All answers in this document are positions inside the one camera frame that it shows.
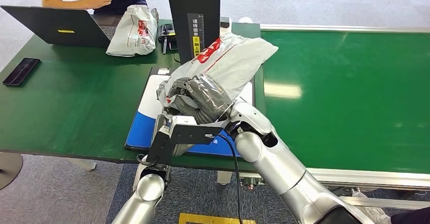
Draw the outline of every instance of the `black smartphone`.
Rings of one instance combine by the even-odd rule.
[[[37,58],[24,58],[3,81],[5,86],[20,86],[30,75],[30,72],[40,63]]]

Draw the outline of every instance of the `white bag on table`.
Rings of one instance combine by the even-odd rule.
[[[204,73],[218,82],[234,100],[261,64],[277,50],[278,47],[261,38],[244,38],[230,32],[222,34],[197,57],[177,68],[168,81],[162,82],[157,98],[163,107],[175,107],[173,102],[177,95],[168,96],[173,82]],[[193,99],[182,97],[188,105],[195,106]]]
[[[146,5],[130,5],[118,23],[106,53],[113,56],[147,55],[155,49],[157,19]]]

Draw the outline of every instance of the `yellow label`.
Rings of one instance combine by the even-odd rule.
[[[200,37],[193,36],[193,51],[194,57],[200,54]]]
[[[187,223],[199,223],[199,224],[239,224],[239,219],[215,217],[207,215],[195,215],[195,214],[179,214],[178,224]],[[244,224],[256,224],[253,220],[243,220]]]
[[[57,30],[59,33],[75,33],[74,30]]]

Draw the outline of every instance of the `green table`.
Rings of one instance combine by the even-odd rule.
[[[256,106],[318,180],[430,188],[429,31],[261,28],[233,25],[279,46],[256,75]],[[135,162],[123,144],[151,67],[177,66],[159,49],[117,58],[33,37],[0,79],[24,57],[43,63],[23,88],[0,87],[0,151],[117,163]],[[214,156],[173,165],[234,169]]]
[[[260,36],[257,24],[233,24],[235,33]],[[179,66],[160,47],[133,58],[103,48],[48,45],[33,36],[0,73],[3,79],[25,57],[42,63],[22,88],[0,86],[0,152],[136,162],[124,143],[152,66]],[[264,103],[262,71],[256,103]],[[233,169],[216,157],[182,156],[173,165]],[[241,163],[251,170],[249,164]]]

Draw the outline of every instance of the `black monitor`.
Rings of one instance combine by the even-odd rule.
[[[169,0],[181,64],[220,36],[220,0]]]

